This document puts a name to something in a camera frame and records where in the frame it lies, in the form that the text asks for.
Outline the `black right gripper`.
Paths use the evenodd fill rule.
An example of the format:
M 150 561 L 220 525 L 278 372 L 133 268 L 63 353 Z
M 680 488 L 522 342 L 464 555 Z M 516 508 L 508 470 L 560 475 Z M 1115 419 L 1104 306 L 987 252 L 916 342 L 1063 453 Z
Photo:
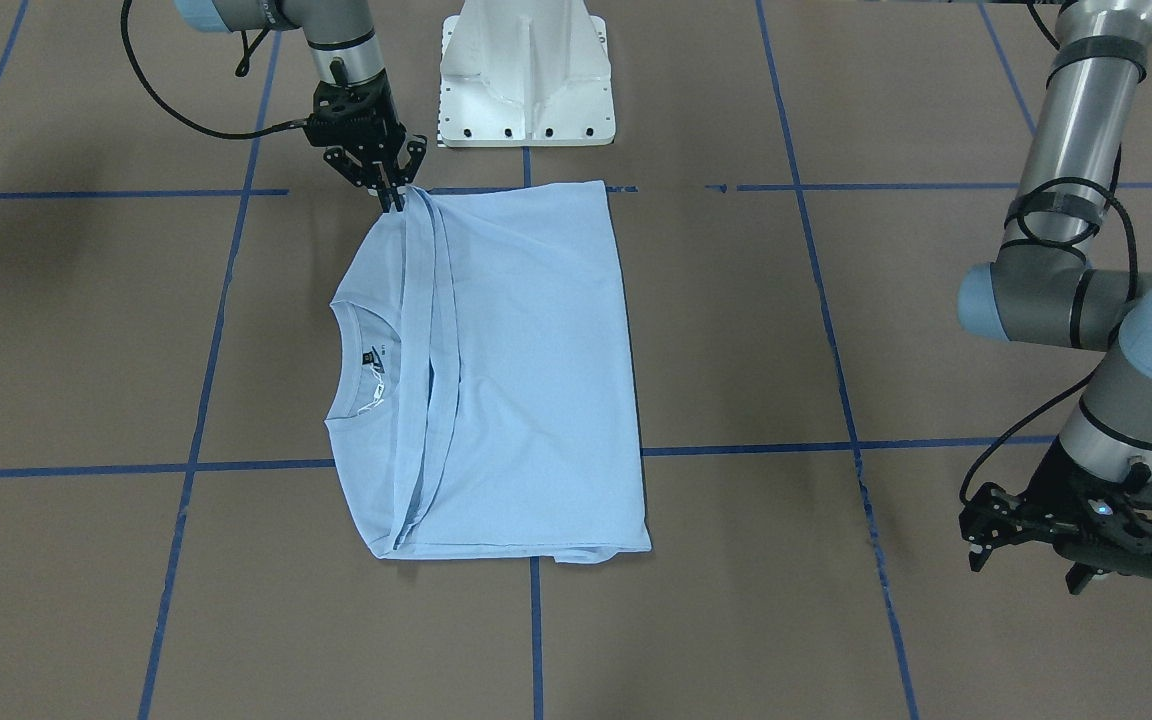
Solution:
M 353 86 L 317 83 L 303 132 L 349 183 L 376 191 L 384 213 L 406 209 L 429 138 L 411 135 L 399 120 L 388 78 Z

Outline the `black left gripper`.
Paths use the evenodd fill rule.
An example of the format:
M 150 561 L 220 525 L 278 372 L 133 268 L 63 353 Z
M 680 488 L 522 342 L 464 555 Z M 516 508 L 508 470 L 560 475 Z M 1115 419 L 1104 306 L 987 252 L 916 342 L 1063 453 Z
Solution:
M 1123 479 L 1105 480 L 1056 439 L 1021 498 L 1078 524 L 1078 535 L 1051 543 L 1074 562 L 1066 571 L 1069 594 L 1082 593 L 1100 574 L 1152 579 L 1152 469 L 1142 457 L 1128 461 Z

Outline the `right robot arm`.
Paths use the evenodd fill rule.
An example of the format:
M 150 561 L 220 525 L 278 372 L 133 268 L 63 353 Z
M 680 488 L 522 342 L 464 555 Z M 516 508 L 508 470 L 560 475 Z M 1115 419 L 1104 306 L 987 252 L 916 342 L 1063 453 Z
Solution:
M 340 176 L 376 195 L 385 213 L 404 210 L 429 141 L 399 119 L 366 1 L 179 1 L 175 9 L 200 32 L 301 32 L 319 83 L 306 118 L 278 128 L 303 132 Z

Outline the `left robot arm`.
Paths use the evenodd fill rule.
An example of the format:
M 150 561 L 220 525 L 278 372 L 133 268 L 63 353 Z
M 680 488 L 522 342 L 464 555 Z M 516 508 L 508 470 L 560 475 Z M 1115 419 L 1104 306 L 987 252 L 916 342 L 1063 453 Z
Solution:
M 957 319 L 982 338 L 1100 354 L 1026 488 L 958 491 L 961 537 L 979 571 L 992 553 L 1041 541 L 1079 594 L 1098 577 L 1152 579 L 1152 273 L 1116 179 L 1126 122 L 1149 76 L 1152 1 L 1064 1 L 1032 145 L 996 259 L 973 266 Z

